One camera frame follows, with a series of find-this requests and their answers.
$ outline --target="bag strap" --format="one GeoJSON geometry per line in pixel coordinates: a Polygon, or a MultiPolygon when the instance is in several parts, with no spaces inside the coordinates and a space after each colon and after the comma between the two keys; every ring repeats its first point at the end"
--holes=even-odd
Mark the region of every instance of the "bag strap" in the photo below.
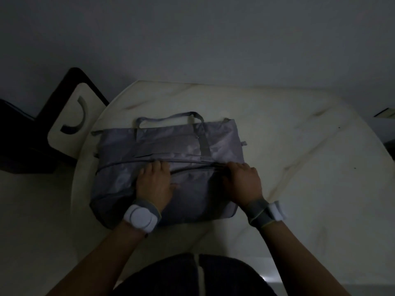
{"type": "Polygon", "coordinates": [[[183,116],[191,116],[193,115],[195,118],[200,119],[200,121],[203,123],[204,119],[203,117],[194,111],[190,111],[190,112],[184,112],[184,113],[177,113],[174,115],[171,115],[169,117],[165,117],[165,118],[148,118],[148,117],[139,117],[138,119],[136,119],[136,128],[140,129],[140,125],[143,121],[151,121],[151,122],[158,122],[158,121],[163,121],[166,119],[171,119],[171,118],[177,118],[177,117],[183,117],[183,116]]]}

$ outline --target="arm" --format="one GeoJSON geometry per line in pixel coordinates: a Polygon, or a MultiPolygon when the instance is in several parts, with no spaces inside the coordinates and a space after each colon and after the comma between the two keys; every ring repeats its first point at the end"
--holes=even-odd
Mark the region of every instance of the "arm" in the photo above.
{"type": "MultiPolygon", "coordinates": [[[[261,180],[248,164],[228,163],[231,178],[224,184],[242,209],[262,198],[261,180]]],[[[299,242],[283,222],[260,229],[289,295],[349,295],[327,269],[299,242]]]]}
{"type": "MultiPolygon", "coordinates": [[[[169,164],[159,161],[147,164],[140,171],[136,189],[137,198],[150,201],[162,212],[173,196],[169,164]]],[[[121,221],[47,296],[108,295],[144,236],[145,232],[121,221]]]]}

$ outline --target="fabric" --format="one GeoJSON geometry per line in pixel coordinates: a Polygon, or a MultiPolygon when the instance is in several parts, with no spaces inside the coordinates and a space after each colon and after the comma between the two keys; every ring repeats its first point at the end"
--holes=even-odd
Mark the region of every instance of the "fabric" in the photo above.
{"type": "MultiPolygon", "coordinates": [[[[169,118],[193,115],[176,114],[169,118]]],[[[106,129],[98,144],[99,165],[94,180],[91,209],[107,228],[122,219],[135,196],[139,170],[155,160],[170,163],[171,182],[178,184],[160,225],[229,218],[237,205],[223,195],[225,163],[244,163],[242,145],[234,119],[218,122],[141,129],[106,129]]]]}
{"type": "Polygon", "coordinates": [[[273,289],[249,265],[227,257],[179,254],[156,262],[131,275],[111,296],[276,296],[273,289]],[[204,279],[199,281],[198,269],[204,279]]]}

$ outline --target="white wall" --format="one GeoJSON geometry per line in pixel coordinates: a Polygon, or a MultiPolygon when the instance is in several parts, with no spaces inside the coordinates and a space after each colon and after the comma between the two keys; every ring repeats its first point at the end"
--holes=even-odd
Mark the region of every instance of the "white wall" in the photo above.
{"type": "Polygon", "coordinates": [[[76,264],[70,233],[74,169],[0,171],[0,291],[45,295],[76,264]]]}
{"type": "Polygon", "coordinates": [[[328,88],[392,139],[395,121],[370,117],[395,105],[394,11],[395,0],[3,0],[0,97],[35,116],[72,66],[109,100],[135,79],[328,88]]]}

